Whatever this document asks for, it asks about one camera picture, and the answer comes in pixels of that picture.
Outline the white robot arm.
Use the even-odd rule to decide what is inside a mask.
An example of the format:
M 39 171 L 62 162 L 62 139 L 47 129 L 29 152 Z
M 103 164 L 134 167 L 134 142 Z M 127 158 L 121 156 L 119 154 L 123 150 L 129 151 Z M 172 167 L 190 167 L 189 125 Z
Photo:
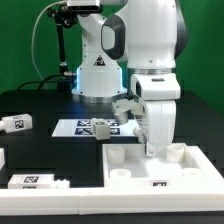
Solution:
M 85 13 L 78 21 L 82 63 L 73 97 L 110 103 L 120 124 L 132 114 L 146 154 L 156 155 L 173 141 L 180 98 L 174 70 L 186 27 L 179 0 L 127 0 L 107 18 Z

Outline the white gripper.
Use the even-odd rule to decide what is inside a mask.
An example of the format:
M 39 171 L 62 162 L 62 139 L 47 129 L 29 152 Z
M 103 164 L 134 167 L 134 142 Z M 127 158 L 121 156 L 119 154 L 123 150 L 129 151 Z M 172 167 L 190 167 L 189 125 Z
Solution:
M 139 104 L 142 111 L 135 118 L 144 136 L 146 155 L 157 156 L 173 141 L 176 103 L 174 100 L 139 100 Z

